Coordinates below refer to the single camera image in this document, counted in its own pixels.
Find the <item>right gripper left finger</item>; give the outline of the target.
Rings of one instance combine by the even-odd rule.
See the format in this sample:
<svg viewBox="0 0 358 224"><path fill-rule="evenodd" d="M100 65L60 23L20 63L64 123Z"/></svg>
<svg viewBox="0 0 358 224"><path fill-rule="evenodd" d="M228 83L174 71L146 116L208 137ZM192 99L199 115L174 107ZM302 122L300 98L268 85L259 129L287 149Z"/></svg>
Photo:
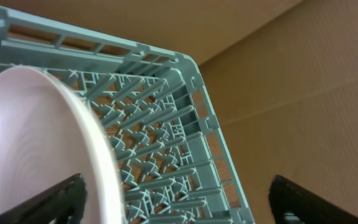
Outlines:
<svg viewBox="0 0 358 224"><path fill-rule="evenodd" d="M18 206L0 214L0 224L79 224L88 193L77 173Z"/></svg>

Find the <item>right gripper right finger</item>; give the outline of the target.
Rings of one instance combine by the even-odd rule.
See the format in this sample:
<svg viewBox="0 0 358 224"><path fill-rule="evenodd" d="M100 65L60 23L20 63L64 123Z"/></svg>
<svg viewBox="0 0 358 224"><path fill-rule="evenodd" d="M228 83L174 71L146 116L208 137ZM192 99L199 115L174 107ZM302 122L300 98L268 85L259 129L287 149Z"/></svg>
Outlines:
<svg viewBox="0 0 358 224"><path fill-rule="evenodd" d="M358 223L357 216L282 175L273 178L268 201L275 223Z"/></svg>

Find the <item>large white plate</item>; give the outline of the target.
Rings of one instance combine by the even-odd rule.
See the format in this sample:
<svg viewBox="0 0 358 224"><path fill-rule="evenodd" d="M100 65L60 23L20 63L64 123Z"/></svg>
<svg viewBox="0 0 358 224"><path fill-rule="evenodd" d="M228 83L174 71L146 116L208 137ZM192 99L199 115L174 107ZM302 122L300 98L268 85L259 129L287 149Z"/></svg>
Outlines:
<svg viewBox="0 0 358 224"><path fill-rule="evenodd" d="M0 73L0 214L81 174L83 223L122 223L121 178L99 119L39 68Z"/></svg>

